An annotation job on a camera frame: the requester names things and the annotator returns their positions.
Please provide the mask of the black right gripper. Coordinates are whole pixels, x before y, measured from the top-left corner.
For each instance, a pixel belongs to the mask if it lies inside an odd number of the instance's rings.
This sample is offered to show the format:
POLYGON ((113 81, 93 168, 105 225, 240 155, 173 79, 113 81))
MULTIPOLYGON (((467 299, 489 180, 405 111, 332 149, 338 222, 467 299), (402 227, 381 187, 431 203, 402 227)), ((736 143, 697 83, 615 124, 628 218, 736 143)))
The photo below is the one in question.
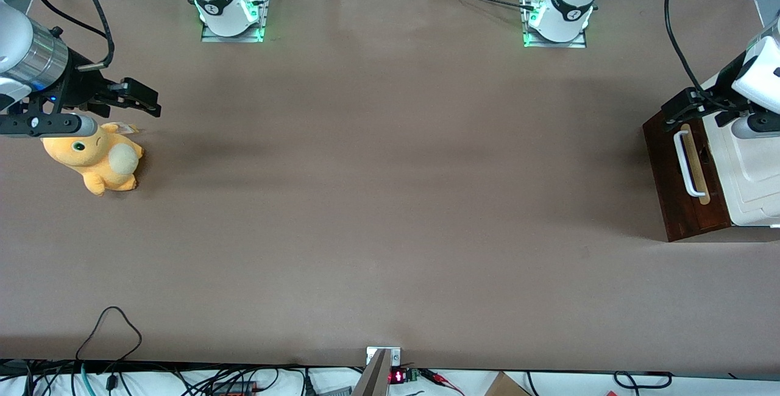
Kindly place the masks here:
POLYGON ((89 65, 78 52, 53 52, 43 65, 39 82, 47 87, 37 91, 37 111, 56 115, 64 109, 92 112, 100 118, 109 118, 112 108, 139 110, 159 118, 158 91, 135 79, 115 83, 105 79, 100 71, 79 71, 89 65))

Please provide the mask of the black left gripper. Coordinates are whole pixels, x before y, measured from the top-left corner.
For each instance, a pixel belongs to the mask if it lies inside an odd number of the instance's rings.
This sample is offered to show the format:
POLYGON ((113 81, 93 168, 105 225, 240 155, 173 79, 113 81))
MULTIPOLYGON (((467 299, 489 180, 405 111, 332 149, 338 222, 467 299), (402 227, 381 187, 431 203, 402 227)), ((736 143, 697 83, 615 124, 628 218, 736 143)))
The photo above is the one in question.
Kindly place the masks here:
POLYGON ((748 99, 732 88, 745 59, 746 54, 739 54, 724 66, 702 86, 703 93, 694 87, 688 87, 665 102, 661 106, 664 126, 679 126, 691 119, 701 119, 717 113, 714 121, 721 129, 741 118, 741 115, 749 115, 751 105, 748 99))

